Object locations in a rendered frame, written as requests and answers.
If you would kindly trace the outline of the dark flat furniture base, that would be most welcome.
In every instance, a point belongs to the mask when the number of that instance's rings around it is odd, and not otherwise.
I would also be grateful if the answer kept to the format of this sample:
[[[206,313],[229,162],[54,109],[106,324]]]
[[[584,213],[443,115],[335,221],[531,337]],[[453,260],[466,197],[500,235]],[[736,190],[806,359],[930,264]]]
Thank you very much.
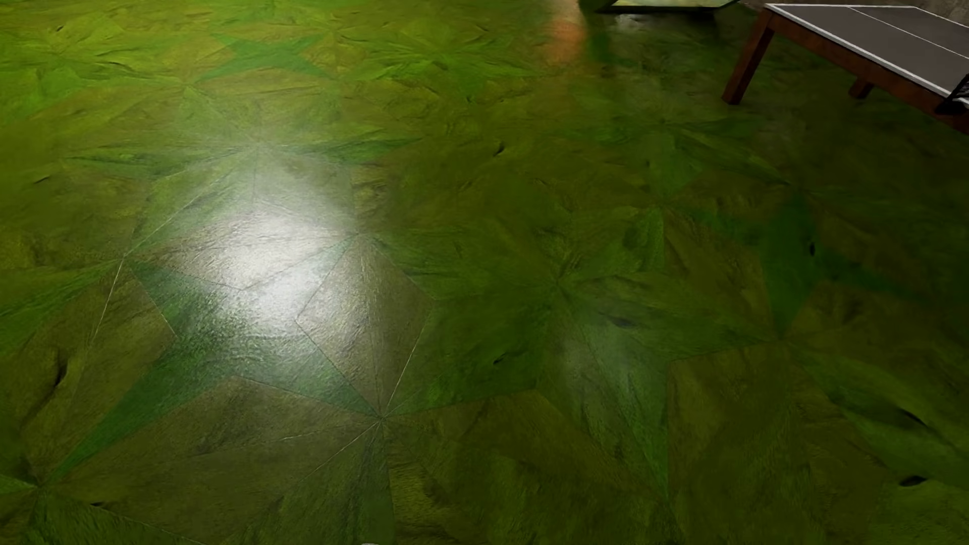
[[[577,0],[585,11],[601,15],[652,15],[709,13],[741,0]]]

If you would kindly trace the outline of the grey table tennis table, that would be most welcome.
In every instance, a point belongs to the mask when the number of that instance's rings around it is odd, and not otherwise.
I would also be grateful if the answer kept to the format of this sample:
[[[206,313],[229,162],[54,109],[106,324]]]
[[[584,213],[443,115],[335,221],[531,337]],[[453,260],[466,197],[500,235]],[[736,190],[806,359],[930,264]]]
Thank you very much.
[[[969,135],[969,111],[934,113],[969,73],[969,24],[914,6],[766,4],[725,86],[726,103],[740,103],[775,35],[851,73],[851,97],[880,88]]]

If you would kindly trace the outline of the black table tennis net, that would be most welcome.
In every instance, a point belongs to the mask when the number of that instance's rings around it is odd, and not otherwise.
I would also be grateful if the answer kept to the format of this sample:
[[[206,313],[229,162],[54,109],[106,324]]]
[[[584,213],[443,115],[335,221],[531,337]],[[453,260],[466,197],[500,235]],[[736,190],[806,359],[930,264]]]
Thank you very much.
[[[960,116],[969,111],[969,73],[935,109],[938,116]]]

